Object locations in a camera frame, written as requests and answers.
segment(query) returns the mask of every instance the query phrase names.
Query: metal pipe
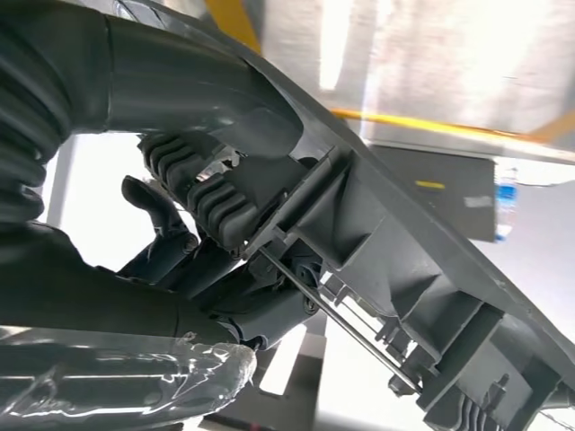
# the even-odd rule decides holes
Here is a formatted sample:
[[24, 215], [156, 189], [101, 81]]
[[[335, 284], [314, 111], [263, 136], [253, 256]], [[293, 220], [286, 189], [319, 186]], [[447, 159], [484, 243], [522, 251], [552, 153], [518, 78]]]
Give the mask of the metal pipe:
[[422, 392], [422, 389], [417, 383], [414, 383], [407, 374], [405, 374], [403, 371], [401, 371], [398, 366], [397, 366], [396, 364], [394, 364], [391, 359], [383, 355], [382, 352], [374, 347], [371, 342], [369, 342], [369, 340], [363, 337], [363, 335], [359, 333], [357, 329], [354, 328], [353, 326], [350, 325], [347, 321], [344, 320], [342, 317], [339, 316], [339, 313], [337, 313], [335, 310], [333, 310], [332, 307], [329, 306], [329, 304], [326, 303], [326, 301], [323, 301], [317, 291], [314, 290], [313, 288], [310, 286], [305, 285], [305, 283], [302, 283], [301, 280], [299, 280], [298, 277], [294, 275], [289, 268], [283, 265], [279, 259], [276, 258], [274, 255], [271, 254], [268, 250], [262, 248], [260, 250], [260, 252], [263, 254], [264, 256], [265, 256], [266, 258], [267, 258], [269, 261], [274, 263], [276, 267], [277, 267], [280, 271], [281, 271], [281, 273], [283, 273], [283, 275], [285, 275], [286, 277], [289, 278], [290, 281], [294, 283], [296, 287], [300, 289], [303, 294], [314, 301], [314, 303], [317, 303], [318, 307], [323, 310], [323, 312], [327, 314], [329, 317], [331, 317], [332, 319], [335, 321], [337, 324], [340, 325], [342, 328], [345, 330], [347, 333], [354, 337], [356, 341], [361, 344], [363, 347], [366, 348], [368, 352], [379, 359], [380, 362], [386, 366], [388, 369], [389, 369], [392, 373], [397, 375], [397, 377], [400, 377], [402, 381], [403, 381], [403, 383], [407, 384], [407, 386], [413, 389], [414, 391], [417, 393]]

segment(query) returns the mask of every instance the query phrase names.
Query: white wall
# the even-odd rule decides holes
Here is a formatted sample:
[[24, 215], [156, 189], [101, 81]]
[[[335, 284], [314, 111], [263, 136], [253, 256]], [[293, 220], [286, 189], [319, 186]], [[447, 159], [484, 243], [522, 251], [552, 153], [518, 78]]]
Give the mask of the white wall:
[[474, 242], [571, 341], [575, 341], [575, 182], [520, 187], [506, 241]]
[[127, 174], [148, 178], [131, 134], [76, 139], [60, 228], [90, 265], [118, 270], [154, 238], [150, 218], [124, 200]]

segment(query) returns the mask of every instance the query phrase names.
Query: clear plastic film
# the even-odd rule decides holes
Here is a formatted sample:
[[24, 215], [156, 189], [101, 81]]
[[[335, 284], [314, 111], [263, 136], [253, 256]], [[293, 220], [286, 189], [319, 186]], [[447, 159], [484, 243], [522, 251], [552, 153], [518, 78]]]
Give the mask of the clear plastic film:
[[0, 429], [131, 430], [222, 409], [255, 369], [244, 346], [0, 327]]

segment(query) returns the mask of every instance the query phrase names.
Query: yellow beam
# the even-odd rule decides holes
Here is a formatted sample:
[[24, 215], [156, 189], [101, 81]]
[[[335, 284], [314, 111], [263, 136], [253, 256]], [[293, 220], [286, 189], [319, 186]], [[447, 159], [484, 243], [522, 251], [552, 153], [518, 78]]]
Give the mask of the yellow beam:
[[414, 119], [411, 117], [403, 117], [399, 115], [374, 114], [368, 112], [360, 112], [356, 110], [332, 110], [332, 112], [335, 117], [341, 119], [359, 119], [364, 121], [373, 121], [403, 128], [416, 128], [419, 130], [427, 130], [430, 132], [439, 132], [448, 135], [462, 136], [481, 140], [495, 138], [498, 140], [521, 141], [534, 144], [543, 143], [543, 140], [537, 139], [536, 137], [531, 135], [503, 132], [500, 130], [491, 130], [490, 128], [474, 128], [471, 126], [462, 126], [460, 124], [431, 121], [429, 119]]
[[220, 30], [247, 45], [258, 54], [261, 47], [255, 37], [254, 28], [246, 13], [241, 0], [205, 0], [206, 6], [214, 17]]
[[531, 136], [546, 142], [552, 142], [563, 135], [575, 130], [575, 110], [555, 119], [544, 126], [533, 130]]

